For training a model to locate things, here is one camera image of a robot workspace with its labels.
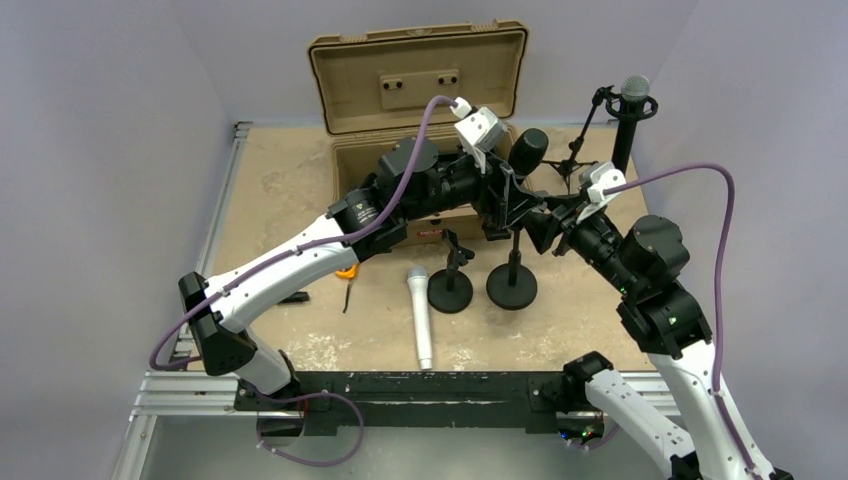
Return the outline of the white handheld microphone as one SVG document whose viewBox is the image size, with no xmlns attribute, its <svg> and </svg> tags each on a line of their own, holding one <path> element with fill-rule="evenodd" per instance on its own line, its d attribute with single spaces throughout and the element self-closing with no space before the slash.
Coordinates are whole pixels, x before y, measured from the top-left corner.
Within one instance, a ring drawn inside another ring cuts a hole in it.
<svg viewBox="0 0 848 480">
<path fill-rule="evenodd" d="M 428 302 L 427 271 L 422 266 L 412 267 L 407 275 L 407 285 L 411 295 L 416 352 L 422 371 L 433 369 L 433 349 Z"/>
</svg>

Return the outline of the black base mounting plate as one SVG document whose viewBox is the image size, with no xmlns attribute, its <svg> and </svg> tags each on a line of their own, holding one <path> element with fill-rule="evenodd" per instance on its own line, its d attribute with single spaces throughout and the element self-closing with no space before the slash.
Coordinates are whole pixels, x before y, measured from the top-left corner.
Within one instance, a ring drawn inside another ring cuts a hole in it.
<svg viewBox="0 0 848 480">
<path fill-rule="evenodd" d="M 603 433 L 601 412 L 575 397 L 561 371 L 343 372 L 302 371 L 299 382 L 272 399 L 239 381 L 238 412 L 285 420 L 307 436 L 333 436 L 342 427 L 494 428 L 527 434 L 592 438 Z"/>
</svg>

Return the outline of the yellow tape measure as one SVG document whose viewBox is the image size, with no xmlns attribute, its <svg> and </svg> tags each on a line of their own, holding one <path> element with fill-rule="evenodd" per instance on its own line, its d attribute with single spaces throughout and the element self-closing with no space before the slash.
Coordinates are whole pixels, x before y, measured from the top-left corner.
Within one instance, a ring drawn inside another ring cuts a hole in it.
<svg viewBox="0 0 848 480">
<path fill-rule="evenodd" d="M 335 272 L 335 276 L 338 279 L 343 280 L 346 284 L 344 304 L 343 304 L 343 308 L 342 308 L 343 314 L 346 314 L 347 310 L 349 308 L 353 282 L 357 278 L 358 270 L 359 270 L 359 264 L 355 263 L 350 267 L 340 269 L 340 270 L 337 270 Z"/>
</svg>

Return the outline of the black round-base mic stand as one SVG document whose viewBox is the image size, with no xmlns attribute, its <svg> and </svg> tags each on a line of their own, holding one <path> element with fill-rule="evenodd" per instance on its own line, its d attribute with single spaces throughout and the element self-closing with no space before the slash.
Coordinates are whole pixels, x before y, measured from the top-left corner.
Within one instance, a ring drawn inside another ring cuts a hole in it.
<svg viewBox="0 0 848 480">
<path fill-rule="evenodd" d="M 473 260 L 476 254 L 461 246 L 457 234 L 450 229 L 442 231 L 442 240 L 449 247 L 446 267 L 430 276 L 427 299 L 437 311 L 456 314 L 465 310 L 473 299 L 472 282 L 460 268 Z"/>
</svg>

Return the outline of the black handheld microphone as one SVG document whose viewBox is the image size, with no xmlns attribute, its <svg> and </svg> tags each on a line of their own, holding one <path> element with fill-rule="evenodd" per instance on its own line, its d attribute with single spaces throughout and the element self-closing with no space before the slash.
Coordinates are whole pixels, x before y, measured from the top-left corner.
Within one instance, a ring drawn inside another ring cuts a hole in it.
<svg viewBox="0 0 848 480">
<path fill-rule="evenodd" d="M 548 146 L 548 135 L 538 128 L 529 128 L 518 137 L 507 158 L 518 183 L 522 183 L 541 164 Z"/>
</svg>

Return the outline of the tan plastic toolbox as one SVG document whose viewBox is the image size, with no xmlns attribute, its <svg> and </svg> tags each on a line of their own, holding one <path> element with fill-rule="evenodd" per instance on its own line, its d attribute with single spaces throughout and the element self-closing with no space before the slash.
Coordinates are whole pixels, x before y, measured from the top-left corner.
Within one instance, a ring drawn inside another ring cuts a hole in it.
<svg viewBox="0 0 848 480">
<path fill-rule="evenodd" d="M 443 154 L 464 153 L 450 110 L 456 97 L 501 118 L 507 131 L 491 151 L 506 156 L 517 137 L 509 119 L 527 40 L 528 30 L 518 21 L 316 39 L 308 55 L 333 139 L 333 204 L 375 172 L 379 158 L 403 138 L 423 136 Z M 471 206 L 453 210 L 481 227 Z M 448 228 L 450 211 L 410 222 L 406 239 L 396 246 L 409 243 L 417 229 L 428 229 L 433 218 Z"/>
</svg>

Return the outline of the black T-shaped pipe fitting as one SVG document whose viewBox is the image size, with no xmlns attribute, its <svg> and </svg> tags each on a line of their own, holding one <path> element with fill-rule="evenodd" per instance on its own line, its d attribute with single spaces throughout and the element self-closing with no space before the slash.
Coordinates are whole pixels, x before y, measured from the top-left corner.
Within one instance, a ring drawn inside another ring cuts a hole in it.
<svg viewBox="0 0 848 480">
<path fill-rule="evenodd" d="M 308 292 L 297 291 L 297 292 L 294 292 L 291 295 L 285 297 L 281 301 L 279 301 L 279 304 L 300 304 L 300 303 L 306 303 L 309 300 L 310 300 L 310 295 L 309 295 Z"/>
</svg>

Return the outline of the silver-head black microphone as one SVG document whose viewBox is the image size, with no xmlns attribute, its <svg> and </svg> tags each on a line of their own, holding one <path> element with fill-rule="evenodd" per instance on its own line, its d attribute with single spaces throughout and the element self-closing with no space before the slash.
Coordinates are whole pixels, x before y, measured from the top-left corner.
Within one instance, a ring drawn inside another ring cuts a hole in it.
<svg viewBox="0 0 848 480">
<path fill-rule="evenodd" d="M 658 102 L 649 93 L 650 80 L 634 75 L 625 79 L 620 92 L 607 102 L 607 112 L 618 120 L 611 161 L 622 173 L 627 172 L 637 123 L 657 113 Z"/>
</svg>

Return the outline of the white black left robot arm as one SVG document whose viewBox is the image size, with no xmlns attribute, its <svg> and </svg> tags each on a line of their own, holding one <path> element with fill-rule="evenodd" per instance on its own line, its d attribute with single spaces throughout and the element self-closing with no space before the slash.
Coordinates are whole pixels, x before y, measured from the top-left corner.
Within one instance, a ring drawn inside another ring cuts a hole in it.
<svg viewBox="0 0 848 480">
<path fill-rule="evenodd" d="M 249 329 L 271 307 L 339 270 L 389 252 L 407 237 L 410 222 L 471 206 L 487 235 L 513 228 L 541 198 L 526 177 L 543 160 L 547 135 L 530 129 L 501 157 L 486 150 L 443 154 L 423 136 L 395 143 L 375 172 L 346 193 L 299 235 L 227 273 L 179 282 L 185 318 L 204 372 L 235 374 L 259 390 L 272 408 L 297 399 L 291 362 Z"/>
</svg>

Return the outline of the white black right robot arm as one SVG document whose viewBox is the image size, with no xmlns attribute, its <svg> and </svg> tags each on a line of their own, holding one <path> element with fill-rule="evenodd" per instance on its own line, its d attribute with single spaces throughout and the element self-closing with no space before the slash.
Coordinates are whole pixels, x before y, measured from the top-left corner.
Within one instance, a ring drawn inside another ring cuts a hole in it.
<svg viewBox="0 0 848 480">
<path fill-rule="evenodd" d="M 578 254 L 621 296 L 616 312 L 674 399 L 682 425 L 639 397 L 611 362 L 590 352 L 564 367 L 561 392 L 576 407 L 602 410 L 636 440 L 667 479 L 789 479 L 747 430 L 715 362 L 718 335 L 678 281 L 690 255 L 679 227 L 640 217 L 621 234 L 603 211 L 580 219 L 568 196 L 520 221 L 540 253 Z"/>
</svg>

